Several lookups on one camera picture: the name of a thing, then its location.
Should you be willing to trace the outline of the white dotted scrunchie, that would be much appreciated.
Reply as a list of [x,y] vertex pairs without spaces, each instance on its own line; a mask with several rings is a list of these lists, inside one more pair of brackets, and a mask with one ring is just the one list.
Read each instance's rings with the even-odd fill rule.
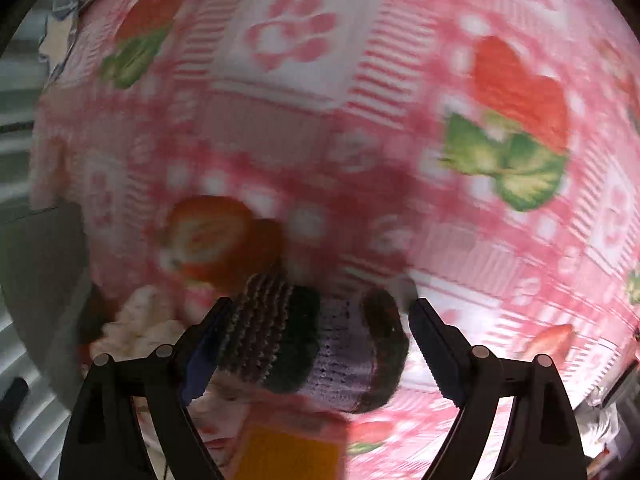
[[115,361],[145,358],[161,344],[175,344],[185,331],[169,296],[154,286],[141,287],[114,321],[103,325],[102,336],[89,346],[89,356],[94,360],[107,353]]

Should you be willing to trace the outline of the purple striped knitted sock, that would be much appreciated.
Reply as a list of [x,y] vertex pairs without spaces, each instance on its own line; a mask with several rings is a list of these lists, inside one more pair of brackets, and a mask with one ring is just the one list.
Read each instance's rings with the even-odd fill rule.
[[235,299],[217,368],[243,385],[363,414],[394,395],[408,351],[387,290],[335,298],[255,274]]

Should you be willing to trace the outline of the pink patterned carton box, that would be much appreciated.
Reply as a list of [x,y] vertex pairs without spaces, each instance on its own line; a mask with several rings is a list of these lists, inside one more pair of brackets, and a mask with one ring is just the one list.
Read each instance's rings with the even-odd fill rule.
[[340,480],[345,477],[348,422],[293,401],[250,408],[227,477],[245,480]]

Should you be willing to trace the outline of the white open storage box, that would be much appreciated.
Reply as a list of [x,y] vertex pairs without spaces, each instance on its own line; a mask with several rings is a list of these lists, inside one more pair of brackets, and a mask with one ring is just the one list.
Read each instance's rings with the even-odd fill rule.
[[56,398],[82,383],[78,321],[91,289],[80,207],[62,203],[1,226],[1,290],[18,336]]

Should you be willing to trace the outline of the pink strawberry paw tablecloth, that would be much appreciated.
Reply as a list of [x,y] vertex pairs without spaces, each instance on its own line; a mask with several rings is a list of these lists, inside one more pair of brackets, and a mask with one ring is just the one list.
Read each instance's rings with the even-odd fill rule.
[[96,0],[38,103],[29,198],[80,207],[93,283],[185,328],[255,274],[395,299],[399,386],[352,479],[416,479],[456,410],[411,284],[578,405],[639,323],[639,43],[611,0]]

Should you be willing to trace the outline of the grey checked star cloth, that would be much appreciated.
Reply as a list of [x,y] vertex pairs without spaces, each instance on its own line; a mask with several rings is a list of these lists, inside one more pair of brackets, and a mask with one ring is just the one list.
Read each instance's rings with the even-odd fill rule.
[[46,86],[52,84],[64,70],[78,36],[81,14],[96,0],[68,0],[53,8],[44,22],[44,32],[38,46],[38,56],[47,66]]

